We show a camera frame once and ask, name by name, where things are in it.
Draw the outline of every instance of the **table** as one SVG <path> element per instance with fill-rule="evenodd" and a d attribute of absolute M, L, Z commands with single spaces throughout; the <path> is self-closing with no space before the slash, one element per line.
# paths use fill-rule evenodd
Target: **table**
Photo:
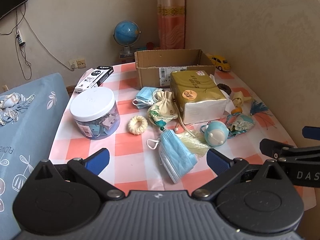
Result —
<path fill-rule="evenodd" d="M 244 96 L 252 95 L 261 101 L 258 96 L 233 72 L 216 71 L 217 83 L 228 85 L 233 92 L 242 91 Z M 149 124 L 141 135 L 128 132 L 127 124 L 136 115 L 147 117 L 147 107 L 137 109 L 132 100 L 138 90 L 135 63 L 114 66 L 114 73 L 103 83 L 104 87 L 113 90 L 121 117 L 117 131 L 102 140 L 89 140 L 79 131 L 70 113 L 70 104 L 76 93 L 70 98 L 57 130 L 49 159 L 54 164 L 62 164 L 68 160 L 81 157 L 83 159 L 105 147 L 110 152 L 110 162 L 100 173 L 100 177 L 126 194 L 129 190 L 188 190 L 189 193 L 216 177 L 216 174 L 206 163 L 206 157 L 200 158 L 194 168 L 186 174 L 180 182 L 173 184 L 168 173 L 159 162 L 157 149 L 147 147 L 147 139 L 158 139 L 159 128 Z M 250 104 L 242 107 L 244 112 L 249 111 Z M 274 116 L 263 115 L 254 117 L 256 125 L 245 134 L 241 134 L 218 147 L 217 150 L 230 159 L 242 157 L 251 164 L 263 164 L 268 159 L 261 154 L 259 143 L 263 138 L 280 141 L 290 145 L 294 142 Z M 174 129 L 176 122 L 168 123 L 168 129 Z M 303 199 L 305 210 L 316 205 L 313 188 L 296 187 Z"/>

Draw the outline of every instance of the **orange round sticker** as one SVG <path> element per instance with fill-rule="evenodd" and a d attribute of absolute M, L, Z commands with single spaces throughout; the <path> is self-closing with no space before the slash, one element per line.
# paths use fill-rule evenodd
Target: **orange round sticker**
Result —
<path fill-rule="evenodd" d="M 184 92 L 182 93 L 182 96 L 185 99 L 193 100 L 193 99 L 196 99 L 197 93 L 192 90 L 184 90 Z"/>

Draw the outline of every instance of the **pink curtain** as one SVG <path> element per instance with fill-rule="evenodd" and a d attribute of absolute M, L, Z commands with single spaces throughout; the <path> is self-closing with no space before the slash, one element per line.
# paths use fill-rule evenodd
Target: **pink curtain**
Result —
<path fill-rule="evenodd" d="M 158 0 L 161 49 L 183 49 L 185 0 Z"/>

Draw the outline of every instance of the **plug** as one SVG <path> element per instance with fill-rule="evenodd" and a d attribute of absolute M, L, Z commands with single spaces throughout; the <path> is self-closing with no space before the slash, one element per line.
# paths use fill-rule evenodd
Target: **plug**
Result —
<path fill-rule="evenodd" d="M 26 42 L 24 41 L 24 39 L 23 39 L 23 37 L 22 37 L 22 34 L 21 34 L 19 28 L 17 29 L 17 38 L 18 38 L 19 46 L 20 46 L 20 47 L 22 47 L 23 45 L 26 44 Z"/>

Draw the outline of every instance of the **plastic jar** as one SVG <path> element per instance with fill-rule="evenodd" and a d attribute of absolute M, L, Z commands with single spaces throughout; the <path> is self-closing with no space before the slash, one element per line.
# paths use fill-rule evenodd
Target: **plastic jar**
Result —
<path fill-rule="evenodd" d="M 71 102 L 70 112 L 82 134 L 91 140 L 110 136 L 120 124 L 115 95 L 105 87 L 82 92 Z"/>

